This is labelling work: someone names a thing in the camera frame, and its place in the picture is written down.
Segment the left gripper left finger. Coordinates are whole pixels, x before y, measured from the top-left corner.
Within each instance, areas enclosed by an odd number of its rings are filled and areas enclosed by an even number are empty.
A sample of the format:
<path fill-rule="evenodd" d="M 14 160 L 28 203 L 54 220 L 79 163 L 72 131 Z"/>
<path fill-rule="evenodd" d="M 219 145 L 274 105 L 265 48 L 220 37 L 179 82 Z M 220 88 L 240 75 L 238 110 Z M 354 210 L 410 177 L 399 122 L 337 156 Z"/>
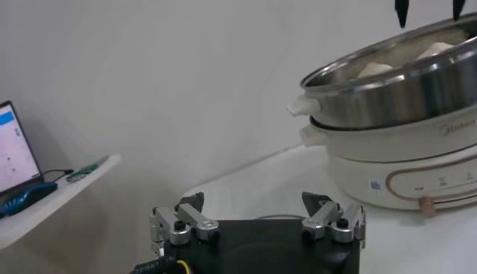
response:
<path fill-rule="evenodd" d="M 184 246 L 192 241 L 195 232 L 199 241 L 216 244 L 221 238 L 221 229 L 217 220 L 202 214 L 204 202 L 204 193 L 197 192 L 183 197 L 173 208 L 153 208 L 149 217 L 151 242 Z"/>

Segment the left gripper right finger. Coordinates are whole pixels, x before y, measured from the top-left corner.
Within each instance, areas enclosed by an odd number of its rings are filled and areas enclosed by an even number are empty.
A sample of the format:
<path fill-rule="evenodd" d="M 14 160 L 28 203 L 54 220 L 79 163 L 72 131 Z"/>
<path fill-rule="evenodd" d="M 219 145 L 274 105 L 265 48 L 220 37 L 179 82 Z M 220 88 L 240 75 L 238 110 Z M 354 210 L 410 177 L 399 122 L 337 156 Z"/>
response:
<path fill-rule="evenodd" d="M 302 220 L 302 232 L 311 240 L 330 236 L 337 243 L 357 241 L 366 247 L 366 211 L 359 204 L 343 208 L 327 195 L 304 191 L 303 204 L 309 214 Z"/>

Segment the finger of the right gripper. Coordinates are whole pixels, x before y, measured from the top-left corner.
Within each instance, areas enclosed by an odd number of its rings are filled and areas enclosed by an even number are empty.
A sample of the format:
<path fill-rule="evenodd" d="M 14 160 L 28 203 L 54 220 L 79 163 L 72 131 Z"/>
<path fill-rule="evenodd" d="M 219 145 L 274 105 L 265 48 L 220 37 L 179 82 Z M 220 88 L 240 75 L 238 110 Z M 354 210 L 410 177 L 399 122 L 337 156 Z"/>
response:
<path fill-rule="evenodd" d="M 397 15 L 399 26 L 405 28 L 408 16 L 409 0 L 394 0 L 394 11 Z"/>
<path fill-rule="evenodd" d="M 452 18 L 457 21 L 461 17 L 466 0 L 452 0 Z"/>

